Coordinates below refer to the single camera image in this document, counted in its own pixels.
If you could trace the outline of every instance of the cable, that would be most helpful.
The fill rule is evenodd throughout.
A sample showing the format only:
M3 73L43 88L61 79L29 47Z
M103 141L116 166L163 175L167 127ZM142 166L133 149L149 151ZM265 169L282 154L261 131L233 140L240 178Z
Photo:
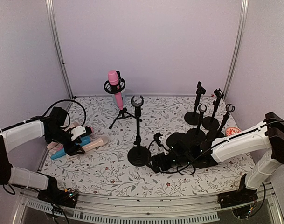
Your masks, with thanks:
M192 171L191 174L183 174L183 173L181 173L180 171L178 171L178 167L177 167L177 171L178 171L178 173L180 173L182 176L190 176L190 175L193 175L193 174L196 172L196 167L193 166L193 168L194 168L194 170Z
M65 129L65 128L69 127L69 125L70 125L70 123L71 123L70 115L69 115L69 113L68 113L68 112L67 112L67 116L68 116L68 120L69 120L68 125L67 125L67 126L65 126L65 127L62 127L62 129Z
M183 167L182 169L178 170L178 167L177 167L177 171L174 171L174 172L165 172L165 171L161 171L161 173L163 174L176 174L176 173L180 173L181 171L185 170L186 168L188 168L191 164L187 164L185 167Z
M149 146L148 146L148 150L150 150L150 146L151 146L151 144L153 143L153 142L155 142L155 140L153 140L150 144L149 144ZM165 171L160 171L161 173L163 173L163 174L176 174L176 173L180 173L181 171L183 171L183 170L185 170L187 167L189 167L191 164L188 164L188 165L186 165L184 168L182 168L181 170L178 170L178 167L177 167L177 171L174 171L174 172L165 172Z
M23 125L25 123L30 123L30 122L33 122L33 121L36 121L36 120L40 120L41 118L45 117L45 115L49 112L50 109L52 109L56 104L58 103L61 103L61 102L72 102L72 103L76 103L78 104L82 109L83 109L83 112L84 112L84 121L83 121L83 124L82 126L84 126L84 124L86 123L86 119L87 119L87 114L86 114L86 110L85 108L83 107L82 104L80 104L79 102L73 100L73 99L61 99L61 100L58 100L57 102L53 103L46 111L43 115L41 116L35 116L29 120L26 120L25 122L19 122L19 123L16 123L14 125L11 125L11 126L8 126L8 127L5 127L3 129L0 129L0 133L3 132L3 131L7 131L11 128L14 128L14 127L17 127L17 126L20 126L20 125Z
M248 218L250 218L250 217L253 217L253 216L254 216L255 214L257 214L257 213L261 210L261 208L263 207L263 204L264 204L265 199L266 199L266 187L265 187L265 184L264 184L264 183L262 183L262 185L263 185L263 188L264 188L264 197L263 197L263 200L262 200L262 203L261 203L260 207L256 210L255 213L251 213L247 218L240 218L240 219L248 219Z
M35 191L37 191L38 193L42 193L40 190L37 190L37 189L35 189L35 188L31 188L31 189L33 189L33 190L35 190ZM57 223L57 224L59 224L59 222L56 220L56 218L55 218L55 211L56 212L58 212L58 213L63 213L63 215L65 216L65 219L66 219L66 222L68 223L68 224L70 224L70 222L69 222L69 220L68 220L68 218L67 218L67 215L65 214L65 212L64 212L64 210L58 205L58 204L56 204L51 198L49 198L46 194L44 194L44 193L42 193L48 200L50 200L51 201L51 206L53 207L53 209L52 209L52 214L53 214L53 220Z
M161 145L162 145L162 147L164 148L164 150L166 150L167 152L170 151L169 149L166 149L166 147L165 147L163 144L161 144Z
M3 189L4 189L7 193L9 193L9 194L11 194L11 195L15 195L15 191L14 191L13 187L12 187L10 184L8 184L8 186L10 187L10 189L12 190L12 192L10 192L9 190L7 190L7 189L5 188L5 184L3 184Z
M87 118L86 110L85 110L85 108L83 107L82 104L80 104L79 102L77 102L77 101L75 101L75 100L73 100L73 99L61 99L61 100L58 100L57 102L54 102L54 103L44 112L44 114L43 114L41 117L45 117L45 115L47 115L47 113L49 112L50 109L52 109L56 104L61 103L61 102L72 102L72 103L76 103L76 104L78 104L78 105L83 109L83 112L84 112L84 121L83 121L82 126L84 126L84 124L86 123L86 118Z
M272 122L270 122L270 123L261 125L260 127L257 127L257 128L255 128L255 129L253 129L253 130L250 130L250 131L248 131L248 132L244 132L244 133L241 133L241 134L233 135L233 136L230 137L229 139L224 140L224 141L221 141L221 142L215 144L214 146L210 147L209 149L205 150L203 153L201 153L199 156L197 156L193 161L191 161L191 163L195 162L195 161L196 161L197 159L199 159L203 154L205 154L205 153L208 152L209 150L213 149L214 147L216 147L216 146L218 146L218 145L220 145L220 144L222 144L222 143L225 143L225 142L227 142L227 141L229 141L229 140L231 140L231 139L237 138L237 137L239 137L239 136L242 136L242 135L245 135L245 134L249 134L249 133L255 132L255 131L257 131L259 128L263 128L263 127L265 127L265 126L267 126L267 125L272 125L272 124L275 124L275 123L283 123L283 122L284 122L284 120L272 121Z

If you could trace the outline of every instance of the white object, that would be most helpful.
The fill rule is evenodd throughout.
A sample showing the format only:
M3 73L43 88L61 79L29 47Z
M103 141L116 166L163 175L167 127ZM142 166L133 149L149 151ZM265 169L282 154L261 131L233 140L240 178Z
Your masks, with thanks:
M82 146L82 149L85 151L85 152L88 152L94 148L97 148L99 146L104 146L106 144L108 144L110 141L110 139L107 137L107 136L101 136L99 137L98 139L96 139L95 141L87 144L87 145L84 145ZM69 159L69 158L72 158L72 157L75 157L77 155L66 155L66 157Z
M236 135L231 135L225 138L216 139L215 141L213 141L212 146L224 140L228 140L228 141L213 148L213 151L211 154L212 158L214 158L214 160L217 163L220 163L234 156L242 155L245 153L250 153L256 150L260 150L260 149L271 149L271 144L268 139L268 136L265 135L265 132L267 131L267 127L265 126L263 128L260 128L260 126L264 124L265 122L260 122L256 126L253 126ZM242 135L245 132L248 132L255 128L258 128L258 131Z
M82 134L86 133L86 129L83 126L77 126L73 128L70 133L72 134L71 140L74 141L77 137L80 137Z
M259 160L256 166L246 174L245 186L250 190L257 190L260 184L272 175L282 165L276 159L271 158L272 151L268 150Z
M44 126L41 121L25 123L7 131L1 132L7 153L12 149L44 135Z
M12 167L8 183L25 186L26 188L46 190L48 187L48 178L45 175L34 173L27 169Z

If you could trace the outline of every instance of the floral pattern surface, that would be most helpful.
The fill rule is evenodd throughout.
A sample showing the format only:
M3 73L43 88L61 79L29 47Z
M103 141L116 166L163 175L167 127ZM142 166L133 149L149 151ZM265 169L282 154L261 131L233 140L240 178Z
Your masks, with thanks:
M207 106L205 116L212 114L215 98L202 97L201 103ZM195 174L154 173L148 167L134 167L127 160L127 152L133 147L136 134L136 121L132 118L118 120L113 128L108 127L118 115L118 108L112 97L78 98L87 111L86 126L93 126L92 140L101 135L110 138L103 147L91 150L70 159L66 156L51 160L56 148L49 151L42 173L54 176L60 188L72 187L81 192L112 196L189 196L215 193L238 188L241 176L250 171L254 162L250 154L234 157L217 166L197 169ZM162 142L174 132L186 132L191 126L184 121L184 115L193 110L195 97L144 97L141 125L142 145L148 146L153 135L161 132ZM130 97L125 99L128 112L134 114ZM221 121L225 110L222 101L216 118ZM73 104L69 110L72 121L83 121L83 111ZM225 128L236 126L230 116ZM162 149L153 145L152 155ZM183 171L189 174L192 168Z

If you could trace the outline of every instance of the pink item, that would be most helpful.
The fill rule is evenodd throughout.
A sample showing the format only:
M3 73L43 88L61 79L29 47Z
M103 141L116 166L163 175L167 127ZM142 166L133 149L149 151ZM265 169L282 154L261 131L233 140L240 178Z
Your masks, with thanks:
M109 83L111 85L118 85L119 84L119 77L115 70L111 70L108 73ZM115 94L116 102L120 110L123 110L123 99L121 92Z

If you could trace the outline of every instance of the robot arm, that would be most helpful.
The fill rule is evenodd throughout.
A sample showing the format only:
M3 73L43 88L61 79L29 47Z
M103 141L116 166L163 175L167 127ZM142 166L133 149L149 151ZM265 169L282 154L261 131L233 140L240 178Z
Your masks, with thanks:
M90 134L91 129L77 126L64 131L61 126L63 126L66 116L67 112L65 110L54 107L47 117L24 121L24 124L6 131L0 130L0 184L39 189L42 191L42 194L38 196L41 200L49 201L50 198L56 198L56 203L60 205L71 207L75 205L75 201L70 200L74 198L66 196L66 192L57 188L55 178L14 167L9 163L7 157L7 153L14 148L42 136L45 137L47 143L51 141L62 143L65 152L69 155L83 154L84 150L76 143L81 142L80 136Z
M222 207L250 202L257 198L256 192L261 184L284 164L284 122L274 113L265 115L266 119L258 125L232 137L218 139L211 156L216 162L222 162L233 156L266 149L264 156L256 166L243 175L239 189L221 193L218 202Z
M188 133L173 133L166 140L169 150L152 156L148 166L155 172L189 164L207 168L234 156L266 149L256 166L241 178L238 190L219 195L222 207L253 201L263 181L284 164L284 122L274 113L265 116L264 121L241 133L201 145L195 145Z

